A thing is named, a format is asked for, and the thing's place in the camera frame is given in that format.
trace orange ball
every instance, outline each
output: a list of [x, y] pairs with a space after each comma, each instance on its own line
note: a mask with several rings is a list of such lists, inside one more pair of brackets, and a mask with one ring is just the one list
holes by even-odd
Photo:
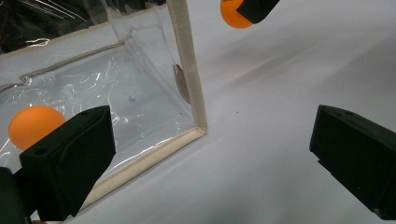
[[244, 29], [253, 24], [236, 11], [243, 1], [244, 0], [221, 0], [220, 2], [221, 16], [224, 21], [233, 28]]
[[46, 105], [24, 108], [8, 125], [8, 136], [19, 149], [26, 150], [65, 123], [64, 115]]

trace white backdrop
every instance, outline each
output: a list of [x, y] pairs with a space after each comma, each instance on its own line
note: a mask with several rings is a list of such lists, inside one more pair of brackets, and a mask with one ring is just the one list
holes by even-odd
[[318, 105], [396, 131], [396, 2], [280, 0], [245, 30], [189, 0], [209, 132], [69, 223], [388, 223], [309, 152]]

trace clear plastic sheet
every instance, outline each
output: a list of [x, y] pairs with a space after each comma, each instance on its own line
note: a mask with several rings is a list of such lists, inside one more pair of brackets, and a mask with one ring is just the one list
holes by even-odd
[[[144, 5], [138, 8], [136, 2]], [[9, 3], [3, 0], [1, 10]], [[0, 55], [1, 166], [13, 172], [21, 168], [21, 152], [9, 141], [7, 126], [19, 110], [30, 105], [49, 105], [67, 119], [95, 106], [110, 105], [117, 154], [104, 176], [194, 127], [190, 104], [176, 81], [182, 70], [165, 2], [104, 1], [93, 5], [89, 22], [76, 28], [104, 21], [98, 12], [105, 8], [110, 23], [51, 36], [45, 46], [28, 50], [6, 53], [1, 47], [6, 53]]]

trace ping pong ball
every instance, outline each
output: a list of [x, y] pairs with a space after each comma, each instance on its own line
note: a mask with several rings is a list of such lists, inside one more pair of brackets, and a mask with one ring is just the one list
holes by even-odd
[[64, 122], [64, 115], [56, 109], [33, 105], [14, 116], [8, 125], [8, 136], [17, 148], [26, 150]]
[[236, 11], [243, 1], [244, 0], [221, 0], [220, 2], [221, 17], [233, 28], [244, 29], [253, 24]]

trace white surface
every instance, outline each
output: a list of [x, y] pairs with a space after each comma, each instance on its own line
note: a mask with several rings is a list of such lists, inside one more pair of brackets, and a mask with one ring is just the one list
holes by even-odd
[[190, 0], [209, 133], [69, 223], [385, 223], [309, 152], [318, 105], [396, 131], [396, 3], [281, 0], [227, 27]]

